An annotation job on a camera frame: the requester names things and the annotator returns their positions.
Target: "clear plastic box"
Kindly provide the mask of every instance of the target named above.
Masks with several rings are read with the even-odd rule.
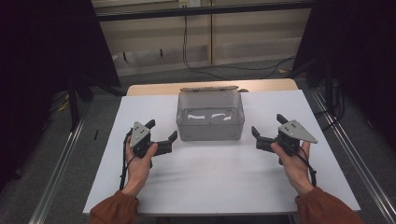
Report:
[[[238,87],[182,89],[177,127],[183,141],[238,140],[245,122]]]

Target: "white table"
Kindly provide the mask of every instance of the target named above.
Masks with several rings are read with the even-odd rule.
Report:
[[[301,91],[242,93],[245,125],[238,141],[183,142],[173,152],[153,158],[146,186],[139,193],[138,212],[145,216],[272,215],[296,212],[295,190],[290,186],[277,155],[255,148],[254,125],[262,136],[275,137],[276,114],[296,119],[318,144],[311,147],[311,164],[318,185],[353,210],[360,207]],[[177,130],[177,95],[126,96],[83,213],[119,188],[121,143],[134,121],[155,119],[153,141]]]

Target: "cable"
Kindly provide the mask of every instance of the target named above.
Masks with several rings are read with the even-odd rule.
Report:
[[[272,66],[269,66],[269,67],[263,67],[263,68],[246,68],[246,67],[237,67],[237,66],[228,66],[228,65],[213,65],[213,66],[206,66],[206,67],[201,67],[201,68],[193,68],[193,67],[191,67],[189,65],[189,63],[187,61],[187,16],[184,17],[184,24],[185,24],[185,26],[184,26],[184,35],[183,35],[183,37],[184,37],[183,38],[183,63],[184,63],[184,65],[186,65],[186,67],[190,71],[192,71],[194,73],[207,74],[207,75],[210,75],[212,77],[216,77],[216,78],[221,79],[221,80],[230,80],[230,79],[227,79],[227,78],[224,78],[224,77],[216,76],[216,75],[214,75],[212,73],[209,73],[209,72],[204,72],[202,70],[205,70],[205,69],[208,69],[208,68],[232,68],[232,69],[240,69],[240,70],[248,70],[248,71],[261,71],[261,70],[274,68],[274,70],[272,71],[271,74],[269,74],[266,77],[260,78],[260,79],[265,79],[265,78],[268,78],[268,77],[272,76],[275,73],[276,68],[278,66],[280,66],[282,63],[285,63],[285,62],[287,62],[287,61],[289,61],[291,59],[295,59],[295,57],[296,57],[295,55],[293,55],[293,56],[291,56],[291,57],[289,57],[287,59],[284,59],[284,60],[280,61],[279,63],[277,63],[275,65],[272,65]]]
[[[330,123],[328,126],[326,126],[325,128],[322,129],[323,132],[325,132],[326,130],[328,130],[330,127],[332,127],[333,125],[337,124],[340,122],[341,118],[344,116],[345,113],[345,95],[344,93],[341,91],[341,87],[339,86],[339,91],[341,92],[341,98],[342,98],[342,105],[340,105],[340,112],[338,114],[338,116],[336,116],[334,118],[334,120],[332,121],[332,123]]]
[[[276,141],[279,141],[282,145],[288,146],[288,144],[282,138],[277,138]],[[317,171],[314,168],[312,168],[312,166],[309,164],[309,158],[308,158],[307,154],[305,153],[305,150],[302,147],[299,147],[299,149],[301,149],[303,151],[303,153],[305,154],[306,159],[300,155],[298,150],[295,150],[293,147],[288,147],[288,148],[291,149],[294,152],[294,155],[296,155],[308,167],[309,174],[311,175],[312,185],[314,187],[316,187],[317,186]]]
[[[312,182],[312,185],[313,185],[314,187],[316,187],[316,186],[317,186],[317,171],[314,170],[314,168],[312,168],[312,166],[309,164],[309,159],[308,159],[308,156],[307,156],[306,153],[305,153],[305,150],[304,150],[302,147],[300,147],[300,149],[301,149],[301,150],[303,151],[303,153],[305,154],[306,159],[304,159],[304,158],[300,155],[300,153],[298,153],[298,152],[296,152],[296,151],[294,151],[294,153],[295,153],[296,156],[297,156],[303,163],[305,163],[305,165],[308,167],[308,169],[309,169],[309,174],[311,175],[311,182]]]
[[[55,111],[61,109],[62,107],[66,107],[67,105],[69,105],[69,103],[70,103],[70,102],[68,102],[68,101],[65,102],[64,104],[62,104],[62,105],[56,107],[55,109],[52,109],[52,110],[50,111],[50,113],[52,114],[53,112],[55,112]]]
[[[59,96],[59,97],[56,98],[55,100],[51,101],[51,103],[53,104],[53,103],[59,101],[60,99],[64,98],[64,96],[66,96],[66,94],[67,94],[67,91],[65,91],[61,96]]]
[[[322,116],[326,113],[329,113],[329,112],[330,112],[329,110],[323,110],[323,111],[315,112],[314,115],[315,115],[315,118],[318,119],[320,116]]]
[[[125,147],[125,144],[126,144],[126,142],[128,141],[128,137],[130,136],[130,135],[132,135],[132,130],[133,129],[131,129],[131,131],[129,131],[126,135],[125,135],[125,139],[124,139],[124,141],[123,141],[123,156],[122,156],[122,174],[121,174],[121,181],[120,181],[120,190],[122,190],[123,189],[123,187],[124,187],[124,185],[125,185],[125,178],[126,178],[126,171],[128,170],[128,166],[129,166],[129,163],[134,159],[134,158],[132,158],[132,160],[129,160],[128,161],[128,163],[127,164],[125,164],[125,161],[126,161],[126,147]]]
[[[190,71],[192,71],[194,73],[207,74],[207,75],[210,75],[212,77],[216,77],[216,78],[221,79],[221,80],[230,80],[230,79],[227,79],[227,78],[224,78],[224,77],[218,77],[218,76],[216,76],[214,74],[211,74],[211,73],[208,73],[208,72],[195,70],[189,65],[189,63],[187,62],[187,16],[184,17],[184,24],[185,24],[185,26],[184,26],[184,40],[183,40],[183,63],[184,63],[184,65],[186,65],[186,67]]]

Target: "person's left hand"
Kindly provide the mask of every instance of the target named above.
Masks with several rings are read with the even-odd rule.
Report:
[[[128,166],[128,182],[121,191],[122,193],[136,197],[140,190],[145,186],[146,180],[149,177],[149,164],[151,158],[157,151],[158,144],[154,143],[148,148],[148,152],[144,158],[134,157],[134,152],[130,147],[131,136],[125,144],[125,160],[126,162],[133,159]]]

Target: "metal frame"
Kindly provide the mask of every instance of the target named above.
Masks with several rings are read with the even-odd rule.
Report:
[[[52,176],[49,179],[49,183],[46,186],[43,194],[41,195],[40,201],[35,207],[35,211],[30,218],[29,224],[38,224],[44,223],[46,220],[47,214],[50,210],[50,206],[52,205],[52,201],[55,198],[55,194],[59,188],[61,183],[62,176],[64,175],[64,171],[67,167],[67,163],[69,162],[70,156],[73,153],[73,149],[78,141],[79,134],[81,133],[82,127],[85,123],[85,118],[87,118],[90,110],[90,103],[86,103],[82,108],[82,117],[77,124],[76,129],[69,134],[69,138],[67,139],[66,145],[64,146],[64,150],[62,152],[61,157],[56,164],[56,167],[52,173]]]
[[[326,102],[323,95],[320,93],[320,90],[312,91],[312,95],[317,102],[319,108],[322,111],[326,111]],[[334,122],[334,116],[330,113],[326,113],[326,120],[329,124]],[[338,141],[342,145],[345,153],[349,157],[349,160],[355,167],[357,173],[361,177],[364,185],[366,186],[367,190],[370,192],[371,196],[373,197],[378,209],[381,211],[384,219],[389,224],[396,223],[396,208],[394,207],[391,199],[387,195],[387,193],[382,189],[380,184],[376,181],[375,177],[364,163],[361,155],[359,154],[358,150],[350,141],[347,133],[344,131],[340,123],[336,123],[332,126],[332,130],[334,131],[335,136],[337,137]]]
[[[187,7],[187,8],[172,8],[172,9],[151,10],[151,11],[137,11],[137,12],[99,13],[95,17],[56,18],[51,22],[127,21],[127,20],[140,20],[140,19],[165,18],[165,17],[226,14],[226,13],[238,13],[238,12],[274,11],[274,10],[318,7],[333,2],[335,1],[304,0],[304,1],[294,1],[294,2],[263,3],[263,4],[236,5],[236,6],[221,6],[221,7]]]

